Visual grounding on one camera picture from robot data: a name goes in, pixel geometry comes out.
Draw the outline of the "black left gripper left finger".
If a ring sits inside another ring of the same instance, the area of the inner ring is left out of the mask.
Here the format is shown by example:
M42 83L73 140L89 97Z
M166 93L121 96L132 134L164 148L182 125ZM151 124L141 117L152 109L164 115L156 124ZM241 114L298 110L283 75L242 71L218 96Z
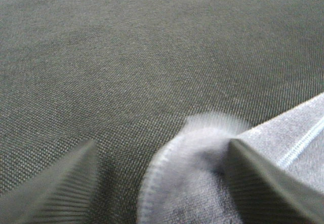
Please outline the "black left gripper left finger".
M85 140L1 195L1 223L86 223L97 173L96 142Z

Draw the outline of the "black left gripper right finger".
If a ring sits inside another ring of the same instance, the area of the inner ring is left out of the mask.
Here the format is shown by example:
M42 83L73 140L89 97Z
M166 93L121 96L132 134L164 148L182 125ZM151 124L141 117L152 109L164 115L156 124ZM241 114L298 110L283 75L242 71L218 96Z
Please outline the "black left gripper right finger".
M244 223L323 223L323 194L233 139L226 180Z

